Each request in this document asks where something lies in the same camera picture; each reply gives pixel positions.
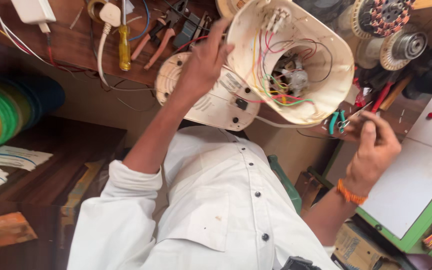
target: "red handled tool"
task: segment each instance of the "red handled tool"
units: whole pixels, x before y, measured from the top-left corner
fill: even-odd
[[[177,23],[179,21],[179,19],[181,19],[181,14],[183,14],[184,11],[186,10],[187,4],[188,4],[188,0],[181,0],[181,1],[177,2],[176,4],[173,5],[173,7],[176,10],[178,10],[179,13],[177,13],[176,11],[174,11],[171,8],[171,9],[168,9],[168,11],[166,12],[166,18],[164,20],[161,18],[159,18],[157,20],[156,26],[153,27],[153,29],[151,29],[151,31],[149,31],[148,34],[146,34],[144,36],[144,38],[141,40],[141,42],[138,44],[138,46],[136,47],[136,49],[132,53],[131,61],[136,60],[136,58],[138,57],[138,55],[143,50],[146,43],[149,40],[151,40],[156,45],[159,45],[159,47],[158,47],[157,51],[154,53],[153,57],[151,57],[151,59],[149,59],[149,62],[144,66],[144,70],[148,70],[156,62],[156,60],[159,58],[161,53],[166,48],[166,45],[168,44],[168,41],[170,40],[170,38],[176,35],[176,33],[174,33],[173,27],[174,27],[175,23]],[[159,38],[156,36],[156,34],[159,31],[161,31],[164,27],[167,27],[167,30],[164,33],[163,40],[159,40]]]
[[[391,87],[393,86],[393,84],[396,83],[397,78],[399,77],[399,74],[401,73],[402,69],[400,70],[395,70],[393,72],[391,72],[391,74],[389,75],[389,80],[386,83],[386,85],[384,86],[384,88],[381,90],[381,93],[378,96],[378,99],[376,100],[376,102],[374,103],[371,112],[375,113],[378,109],[379,109],[379,105],[381,105],[381,103],[385,100],[386,96],[389,93],[389,89],[391,89]]]

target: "man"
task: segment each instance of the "man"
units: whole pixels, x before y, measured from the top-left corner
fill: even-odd
[[[207,42],[195,47],[169,101],[124,160],[110,164],[101,196],[82,204],[69,270],[279,270],[290,256],[305,261],[298,261],[303,269],[338,269],[327,253],[332,249],[323,246],[334,245],[357,207],[352,198],[368,196],[400,144],[386,121],[363,113],[367,121],[344,192],[333,188],[302,219],[259,146],[214,127],[177,131],[234,48],[220,46],[227,25],[217,22]],[[154,239],[151,215],[163,161],[169,207]],[[306,268],[309,261],[313,268]]]

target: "green chair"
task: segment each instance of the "green chair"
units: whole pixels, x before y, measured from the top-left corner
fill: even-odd
[[[278,157],[276,155],[270,155],[268,156],[268,162],[269,167],[271,167],[271,169],[276,172],[279,181],[281,181],[281,184],[283,184],[284,189],[289,195],[289,198],[291,199],[291,202],[293,203],[294,209],[296,210],[297,214],[300,215],[302,203],[300,194],[296,191],[296,188],[294,188],[293,184],[291,184],[291,181],[284,173],[283,168],[279,166]]]

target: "orange thread bracelet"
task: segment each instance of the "orange thread bracelet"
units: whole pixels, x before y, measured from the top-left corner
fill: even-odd
[[[358,196],[358,195],[353,194],[348,189],[346,189],[346,187],[344,187],[344,185],[343,185],[343,179],[341,179],[341,178],[339,178],[339,180],[337,182],[336,190],[343,195],[346,202],[352,202],[352,203],[355,203],[357,205],[362,205],[364,203],[364,201],[366,201],[366,199],[368,199],[367,196],[366,197]]]

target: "wire cutter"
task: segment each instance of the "wire cutter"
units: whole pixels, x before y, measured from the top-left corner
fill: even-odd
[[[337,109],[335,112],[333,112],[333,118],[331,118],[331,121],[329,122],[329,134],[330,135],[334,134],[335,123],[336,123],[336,120],[338,119],[338,116],[341,119],[337,123],[339,133],[344,132],[344,127],[346,126],[346,124],[345,124],[346,119],[344,118],[344,112],[345,112],[344,110],[340,110],[340,109]]]
[[[153,57],[149,59],[149,62],[144,66],[144,70],[148,70],[159,58],[163,50],[166,48],[166,45],[168,44],[168,41],[171,37],[175,36],[176,33],[174,33],[174,25],[181,19],[181,16],[183,12],[186,10],[186,5],[188,4],[188,0],[181,0],[173,5],[173,8],[176,9],[179,12],[176,12],[173,10],[173,8],[168,9],[166,11],[166,18],[163,20],[162,18],[158,18],[156,21],[156,26],[153,27],[141,40],[139,45],[136,47],[134,52],[131,55],[131,61],[136,60],[138,55],[143,50],[143,47],[146,45],[148,40],[151,40],[156,45],[158,45],[157,51],[154,53]],[[156,34],[161,31],[164,27],[167,27],[167,30],[164,34],[163,40],[159,40],[159,38],[156,36]]]

